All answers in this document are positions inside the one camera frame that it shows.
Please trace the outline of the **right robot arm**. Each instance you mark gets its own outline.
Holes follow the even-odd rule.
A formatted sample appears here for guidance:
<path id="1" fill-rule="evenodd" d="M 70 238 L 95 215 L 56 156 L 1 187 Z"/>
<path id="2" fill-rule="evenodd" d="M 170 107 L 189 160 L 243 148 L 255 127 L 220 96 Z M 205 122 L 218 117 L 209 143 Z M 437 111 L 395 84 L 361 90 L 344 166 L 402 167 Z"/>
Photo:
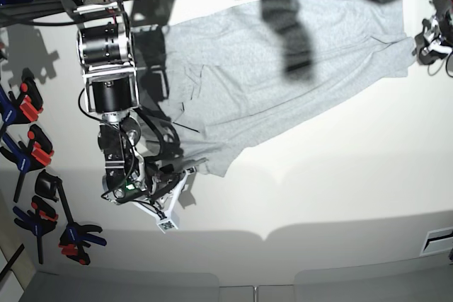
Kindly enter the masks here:
<path id="1" fill-rule="evenodd" d="M 180 174 L 137 151 L 140 108 L 137 63 L 123 0 L 60 0 L 78 27 L 84 114 L 99 123 L 98 147 L 105 159 L 102 198 L 162 209 Z"/>

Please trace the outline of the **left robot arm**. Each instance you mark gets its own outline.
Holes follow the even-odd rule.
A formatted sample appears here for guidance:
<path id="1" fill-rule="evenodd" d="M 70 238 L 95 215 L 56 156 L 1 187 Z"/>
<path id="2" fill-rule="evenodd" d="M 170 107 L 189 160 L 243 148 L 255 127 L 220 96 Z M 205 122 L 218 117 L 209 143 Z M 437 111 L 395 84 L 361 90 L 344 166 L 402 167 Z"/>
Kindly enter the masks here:
<path id="1" fill-rule="evenodd" d="M 415 37 L 418 61 L 431 65 L 452 57 L 452 0 L 448 6 L 436 8 L 436 13 L 422 21 L 422 31 Z"/>

